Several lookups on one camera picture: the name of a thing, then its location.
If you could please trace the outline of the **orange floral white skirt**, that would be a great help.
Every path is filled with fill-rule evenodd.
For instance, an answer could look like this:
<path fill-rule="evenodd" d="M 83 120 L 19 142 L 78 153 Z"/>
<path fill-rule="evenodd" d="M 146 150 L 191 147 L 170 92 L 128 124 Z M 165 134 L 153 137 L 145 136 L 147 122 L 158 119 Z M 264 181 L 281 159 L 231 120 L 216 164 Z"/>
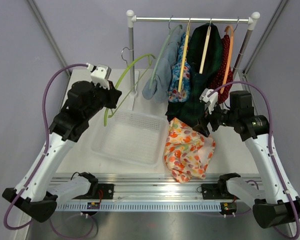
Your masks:
<path fill-rule="evenodd" d="M 180 184 L 192 178 L 205 179 L 216 143 L 176 117 L 169 122 L 163 160 L 172 177 Z"/>

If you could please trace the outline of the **light blue denim skirt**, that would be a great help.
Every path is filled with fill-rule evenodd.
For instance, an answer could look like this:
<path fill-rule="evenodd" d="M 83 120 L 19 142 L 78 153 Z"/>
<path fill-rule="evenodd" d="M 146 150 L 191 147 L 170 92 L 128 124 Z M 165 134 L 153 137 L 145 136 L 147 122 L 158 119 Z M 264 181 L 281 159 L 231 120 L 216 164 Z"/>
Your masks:
<path fill-rule="evenodd" d="M 150 77 L 142 90 L 142 96 L 144 99 L 153 100 L 158 104 L 168 100 L 168 88 L 172 80 L 172 67 L 177 63 L 181 37 L 181 33 L 172 34 L 159 61 L 152 87 L 149 88 Z"/>

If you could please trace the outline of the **yellow plastic hanger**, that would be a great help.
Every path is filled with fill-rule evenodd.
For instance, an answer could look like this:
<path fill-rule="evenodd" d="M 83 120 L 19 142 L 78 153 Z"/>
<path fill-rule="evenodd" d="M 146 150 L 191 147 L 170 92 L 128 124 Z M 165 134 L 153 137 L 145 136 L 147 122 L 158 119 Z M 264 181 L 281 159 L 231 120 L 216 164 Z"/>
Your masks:
<path fill-rule="evenodd" d="M 180 93 L 182 90 L 182 82 L 183 82 L 183 74 L 184 74 L 184 67 L 187 57 L 187 50 L 188 50 L 188 43 L 189 43 L 189 36 L 190 36 L 190 28 L 191 28 L 191 19 L 189 19 L 185 31 L 185 38 L 184 38 L 184 45 L 182 49 L 182 56 L 181 56 L 181 64 L 179 68 L 179 77 L 177 81 L 177 92 Z"/>

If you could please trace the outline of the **pale green plastic hanger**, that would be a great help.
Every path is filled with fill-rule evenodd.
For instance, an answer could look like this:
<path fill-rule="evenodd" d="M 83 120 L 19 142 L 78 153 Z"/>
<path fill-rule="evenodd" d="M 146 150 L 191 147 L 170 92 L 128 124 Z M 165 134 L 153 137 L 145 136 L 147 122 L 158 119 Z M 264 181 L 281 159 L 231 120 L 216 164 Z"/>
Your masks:
<path fill-rule="evenodd" d="M 173 29 L 171 29 L 170 24 L 171 24 L 172 18 L 173 18 L 173 15 L 169 18 L 169 21 L 168 21 L 169 33 L 168 33 L 167 37 L 165 38 L 164 43 L 163 43 L 163 45 L 160 49 L 159 55 L 156 59 L 156 63 L 155 63 L 155 66 L 154 66 L 154 69 L 152 71 L 152 75 L 151 75 L 151 78 L 150 78 L 149 89 L 153 85 L 153 82 L 154 82 L 154 79 L 155 79 L 155 76 L 156 76 L 156 71 L 157 71 L 157 68 L 158 68 L 158 65 L 159 65 L 159 61 L 160 61 L 160 59 L 162 58 L 162 55 L 165 52 L 165 49 L 166 49 L 166 47 L 167 47 L 167 45 L 170 41 L 170 38 L 172 37 L 172 35 L 173 35 L 173 33 L 175 32 L 176 29 L 179 29 L 179 31 L 181 31 L 183 29 L 183 26 L 181 24 L 179 24 L 179 25 L 175 26 Z"/>

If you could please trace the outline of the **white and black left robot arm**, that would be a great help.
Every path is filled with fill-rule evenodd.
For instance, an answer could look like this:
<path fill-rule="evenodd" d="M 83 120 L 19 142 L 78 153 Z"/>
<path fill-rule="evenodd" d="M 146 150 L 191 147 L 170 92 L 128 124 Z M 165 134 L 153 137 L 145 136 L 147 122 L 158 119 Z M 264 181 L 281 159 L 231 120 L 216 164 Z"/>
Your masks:
<path fill-rule="evenodd" d="M 15 207 L 43 223 L 56 208 L 77 197 L 98 196 L 98 179 L 89 172 L 56 187 L 50 182 L 67 153 L 89 128 L 89 120 L 103 108 L 115 109 L 122 92 L 108 81 L 109 88 L 89 81 L 77 81 L 67 92 L 67 99 L 48 130 L 49 142 L 27 175 L 16 186 L 6 188 L 2 197 Z"/>

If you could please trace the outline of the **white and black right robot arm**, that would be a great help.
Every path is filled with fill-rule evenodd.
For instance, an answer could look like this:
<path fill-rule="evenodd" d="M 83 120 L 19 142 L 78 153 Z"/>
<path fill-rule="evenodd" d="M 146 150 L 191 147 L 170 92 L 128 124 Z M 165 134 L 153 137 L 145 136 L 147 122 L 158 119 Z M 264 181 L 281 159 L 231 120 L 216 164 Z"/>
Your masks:
<path fill-rule="evenodd" d="M 239 174 L 227 173 L 217 181 L 218 195 L 242 200 L 252 209 L 256 222 L 263 229 L 296 223 L 300 219 L 300 196 L 277 157 L 268 119 L 255 115 L 251 93 L 232 91 L 229 109 L 221 109 L 217 103 L 218 93 L 212 89 L 205 89 L 199 100 L 204 102 L 205 112 L 193 129 L 207 137 L 210 134 L 208 126 L 214 132 L 220 126 L 233 128 L 250 151 L 263 183 L 263 190 L 258 190 Z"/>

